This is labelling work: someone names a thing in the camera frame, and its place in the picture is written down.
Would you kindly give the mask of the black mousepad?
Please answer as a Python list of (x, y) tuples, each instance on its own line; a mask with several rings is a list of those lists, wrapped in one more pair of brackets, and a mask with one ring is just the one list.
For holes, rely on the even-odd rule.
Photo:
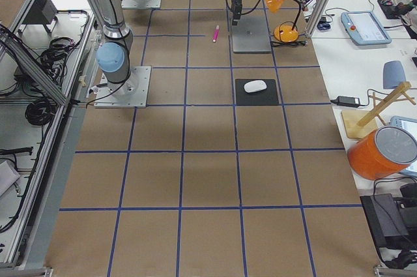
[(266, 82), (267, 88), (257, 93), (246, 93), (244, 84), (254, 79), (235, 80), (235, 98), (238, 106), (277, 106), (279, 104), (276, 80), (262, 79)]

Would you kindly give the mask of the pink pen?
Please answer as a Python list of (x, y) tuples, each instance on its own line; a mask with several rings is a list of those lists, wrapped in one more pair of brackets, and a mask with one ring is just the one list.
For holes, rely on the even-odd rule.
[(216, 43), (217, 42), (219, 32), (220, 32), (220, 26), (219, 25), (216, 25), (216, 27), (214, 29), (214, 32), (213, 32), (213, 36), (212, 36), (212, 42), (213, 43)]

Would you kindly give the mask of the silver laptop notebook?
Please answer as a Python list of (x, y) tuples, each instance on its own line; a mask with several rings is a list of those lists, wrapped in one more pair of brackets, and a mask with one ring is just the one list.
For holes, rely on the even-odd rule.
[(243, 16), (231, 26), (233, 53), (270, 53), (270, 36), (264, 16)]

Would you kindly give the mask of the white computer mouse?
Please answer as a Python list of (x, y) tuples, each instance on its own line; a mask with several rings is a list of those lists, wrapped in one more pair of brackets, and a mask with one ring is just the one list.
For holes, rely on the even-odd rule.
[(267, 88), (267, 84), (263, 80), (252, 80), (244, 84), (244, 91), (246, 93), (257, 93), (264, 91)]

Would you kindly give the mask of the wooden stand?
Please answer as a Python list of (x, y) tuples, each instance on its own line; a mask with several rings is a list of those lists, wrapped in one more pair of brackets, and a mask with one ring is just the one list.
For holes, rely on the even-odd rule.
[(342, 110), (341, 118), (345, 127), (346, 135), (349, 139), (362, 139), (372, 131), (378, 129), (376, 118), (385, 125), (380, 114), (392, 103), (399, 101), (409, 101), (416, 105), (414, 97), (407, 94), (411, 88), (409, 81), (401, 82), (392, 92), (384, 98), (371, 95), (373, 109), (370, 111)]

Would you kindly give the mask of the orange cylinder container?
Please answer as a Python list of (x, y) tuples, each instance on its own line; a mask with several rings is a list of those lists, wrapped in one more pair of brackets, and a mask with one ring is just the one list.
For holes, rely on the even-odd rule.
[(395, 160), (398, 144), (402, 141), (401, 133), (400, 128), (384, 126), (362, 138), (347, 151), (352, 169), (365, 179), (376, 180), (407, 168), (409, 164)]

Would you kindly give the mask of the black power adapter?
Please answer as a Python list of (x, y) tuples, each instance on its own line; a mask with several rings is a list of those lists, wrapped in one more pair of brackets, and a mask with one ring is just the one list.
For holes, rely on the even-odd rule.
[(338, 96), (338, 105), (357, 108), (360, 106), (360, 99), (352, 96)]

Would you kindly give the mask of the teach pendant tablet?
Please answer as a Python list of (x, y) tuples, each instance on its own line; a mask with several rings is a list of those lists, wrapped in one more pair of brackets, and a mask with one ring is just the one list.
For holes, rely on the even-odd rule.
[(392, 41), (372, 11), (343, 12), (340, 19), (356, 45), (385, 45)]

